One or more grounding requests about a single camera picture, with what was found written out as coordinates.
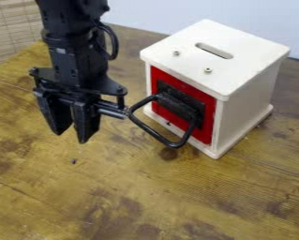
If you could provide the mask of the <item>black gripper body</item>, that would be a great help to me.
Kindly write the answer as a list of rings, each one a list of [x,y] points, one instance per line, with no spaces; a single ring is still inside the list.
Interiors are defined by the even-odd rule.
[[[109,117],[124,119],[126,109],[124,96],[128,89],[114,82],[106,74],[101,75],[88,86],[73,86],[54,78],[49,67],[33,67],[29,75],[34,79],[36,93],[46,94],[60,99],[64,104],[82,100],[90,104],[92,111]]]

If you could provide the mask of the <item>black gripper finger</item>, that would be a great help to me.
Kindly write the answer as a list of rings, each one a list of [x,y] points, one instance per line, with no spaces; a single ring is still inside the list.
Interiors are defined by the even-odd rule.
[[[88,102],[74,101],[69,107],[77,141],[85,143],[100,128],[100,114]]]
[[[69,106],[60,101],[57,96],[44,90],[34,90],[33,94],[50,131],[61,135],[72,124]]]

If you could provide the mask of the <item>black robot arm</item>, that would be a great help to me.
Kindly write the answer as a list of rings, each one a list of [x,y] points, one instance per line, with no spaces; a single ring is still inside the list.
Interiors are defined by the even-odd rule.
[[[108,61],[118,53],[112,29],[100,21],[108,0],[34,0],[42,21],[41,39],[49,67],[34,67],[33,94],[49,129],[57,135],[74,128],[85,143],[100,118],[122,118],[128,89],[108,76]]]

